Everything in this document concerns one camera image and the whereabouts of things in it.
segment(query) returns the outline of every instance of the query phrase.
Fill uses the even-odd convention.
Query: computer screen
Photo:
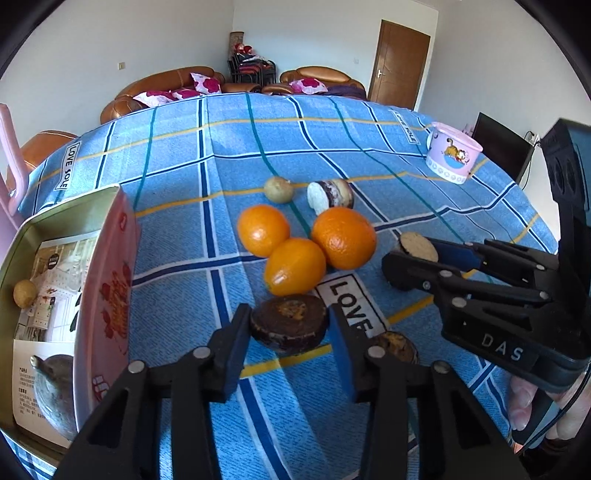
[[[482,145],[484,155],[519,183],[534,153],[528,141],[484,113],[478,116],[472,138]]]

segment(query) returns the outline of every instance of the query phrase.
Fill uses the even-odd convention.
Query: round biscuit
[[[439,255],[433,244],[420,233],[404,232],[400,235],[400,245],[406,253],[413,257],[429,260],[430,262],[439,261]]]

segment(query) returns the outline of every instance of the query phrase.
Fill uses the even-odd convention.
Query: white wall
[[[0,79],[20,144],[45,129],[97,127],[105,105],[149,74],[191,65],[226,74],[232,17],[233,0],[66,0]]]
[[[483,112],[523,136],[559,117],[591,124],[591,102],[543,27],[514,0],[464,0],[439,12],[420,111],[463,128]],[[525,188],[558,238],[558,208],[538,148]]]
[[[274,61],[280,73],[322,65],[369,90],[382,19],[431,37],[419,104],[437,28],[435,9],[412,0],[235,0],[234,30],[243,31],[245,44]]]

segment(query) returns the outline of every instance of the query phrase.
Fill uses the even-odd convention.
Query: purple blanket
[[[352,85],[334,85],[327,88],[328,92],[319,93],[318,95],[336,95],[340,97],[348,96],[358,98],[359,100],[368,99],[367,95],[365,95],[365,90]]]

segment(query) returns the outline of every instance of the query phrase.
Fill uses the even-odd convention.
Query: small potato
[[[283,177],[271,177],[263,187],[265,197],[275,203],[288,203],[294,197],[294,188]]]
[[[12,296],[14,303],[22,309],[27,309],[37,298],[37,287],[31,280],[21,280],[14,285]]]

